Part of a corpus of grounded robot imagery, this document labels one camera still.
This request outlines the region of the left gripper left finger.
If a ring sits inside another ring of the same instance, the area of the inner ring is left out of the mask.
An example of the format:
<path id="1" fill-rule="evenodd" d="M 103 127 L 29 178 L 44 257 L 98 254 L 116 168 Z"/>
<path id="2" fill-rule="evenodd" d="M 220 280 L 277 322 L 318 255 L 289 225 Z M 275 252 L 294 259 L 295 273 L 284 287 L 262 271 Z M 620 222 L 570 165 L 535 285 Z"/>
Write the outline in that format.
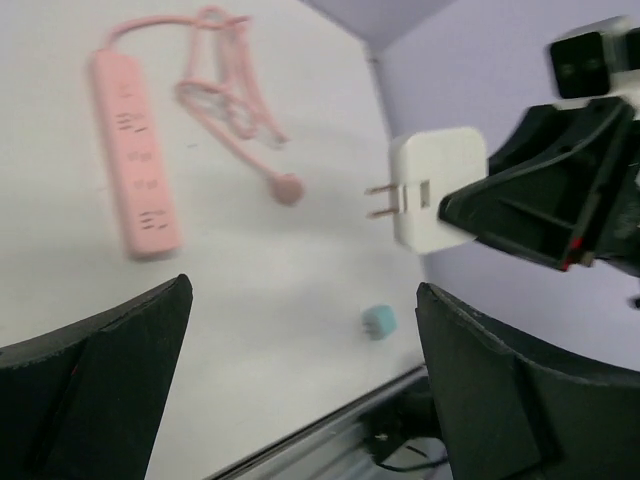
<path id="1" fill-rule="evenodd" d="M 192 301 L 181 274 L 2 347 L 2 478 L 144 478 Z"/>

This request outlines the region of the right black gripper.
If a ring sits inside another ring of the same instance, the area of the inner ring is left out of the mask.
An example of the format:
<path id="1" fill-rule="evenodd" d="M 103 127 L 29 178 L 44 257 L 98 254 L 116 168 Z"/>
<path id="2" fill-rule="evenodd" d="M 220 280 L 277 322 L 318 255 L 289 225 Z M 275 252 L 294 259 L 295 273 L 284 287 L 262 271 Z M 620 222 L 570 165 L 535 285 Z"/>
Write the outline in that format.
<path id="1" fill-rule="evenodd" d="M 639 120 L 629 100 L 533 106 L 488 167 L 441 201 L 440 220 L 551 269 L 602 261 L 639 276 Z"/>

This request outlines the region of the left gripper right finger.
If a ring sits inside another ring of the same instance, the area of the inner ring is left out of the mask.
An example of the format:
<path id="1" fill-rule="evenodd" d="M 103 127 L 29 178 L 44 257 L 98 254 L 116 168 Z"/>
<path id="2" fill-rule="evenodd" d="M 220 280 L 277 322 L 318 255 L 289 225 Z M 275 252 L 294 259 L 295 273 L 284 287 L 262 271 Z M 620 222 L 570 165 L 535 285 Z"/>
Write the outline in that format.
<path id="1" fill-rule="evenodd" d="M 636 479 L 639 374 L 423 283 L 416 317 L 456 479 Z"/>

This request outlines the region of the white plug adapter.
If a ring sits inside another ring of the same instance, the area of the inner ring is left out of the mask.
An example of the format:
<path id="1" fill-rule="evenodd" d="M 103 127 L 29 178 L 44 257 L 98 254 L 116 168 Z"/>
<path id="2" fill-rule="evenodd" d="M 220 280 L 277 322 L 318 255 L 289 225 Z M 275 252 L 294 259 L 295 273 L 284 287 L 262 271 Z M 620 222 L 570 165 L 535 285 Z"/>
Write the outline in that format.
<path id="1" fill-rule="evenodd" d="M 418 255 L 474 239 L 440 220 L 439 206 L 447 195 L 487 177 L 486 142 L 479 130 L 465 126 L 398 136 L 388 158 L 389 183 L 366 193 L 386 193 L 390 205 L 368 213 L 369 219 L 391 217 L 395 241 Z"/>

